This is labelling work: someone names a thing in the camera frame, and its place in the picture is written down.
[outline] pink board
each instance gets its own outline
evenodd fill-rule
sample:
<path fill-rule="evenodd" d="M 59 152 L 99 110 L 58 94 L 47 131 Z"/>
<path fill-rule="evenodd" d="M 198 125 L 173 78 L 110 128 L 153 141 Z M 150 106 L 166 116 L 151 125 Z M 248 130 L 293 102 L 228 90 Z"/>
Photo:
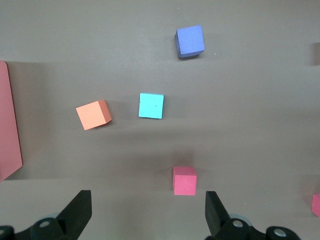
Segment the pink board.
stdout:
<path fill-rule="evenodd" d="M 8 66 L 0 61 L 0 181 L 22 166 Z"/>

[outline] block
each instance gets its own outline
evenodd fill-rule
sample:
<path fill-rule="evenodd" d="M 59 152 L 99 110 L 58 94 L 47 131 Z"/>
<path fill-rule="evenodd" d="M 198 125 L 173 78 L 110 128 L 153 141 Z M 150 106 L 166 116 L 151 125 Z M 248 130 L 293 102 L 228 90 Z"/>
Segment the block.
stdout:
<path fill-rule="evenodd" d="M 112 120 L 105 100 L 99 100 L 76 108 L 83 129 L 88 130 Z"/>
<path fill-rule="evenodd" d="M 320 218 L 320 193 L 312 196 L 312 212 Z"/>
<path fill-rule="evenodd" d="M 162 94 L 140 93 L 139 117 L 162 119 L 164 98 Z"/>
<path fill-rule="evenodd" d="M 173 167 L 174 195 L 196 195 L 197 174 L 191 166 Z"/>
<path fill-rule="evenodd" d="M 174 39 L 180 59 L 197 56 L 205 50 L 201 25 L 178 29 Z"/>

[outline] orange cube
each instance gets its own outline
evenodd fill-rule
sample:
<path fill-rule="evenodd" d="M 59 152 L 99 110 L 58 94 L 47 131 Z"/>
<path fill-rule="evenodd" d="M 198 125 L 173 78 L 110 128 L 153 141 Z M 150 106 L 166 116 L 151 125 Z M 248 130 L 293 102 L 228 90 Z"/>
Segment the orange cube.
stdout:
<path fill-rule="evenodd" d="M 111 115 L 105 100 L 99 100 L 76 108 L 84 130 L 110 122 Z"/>

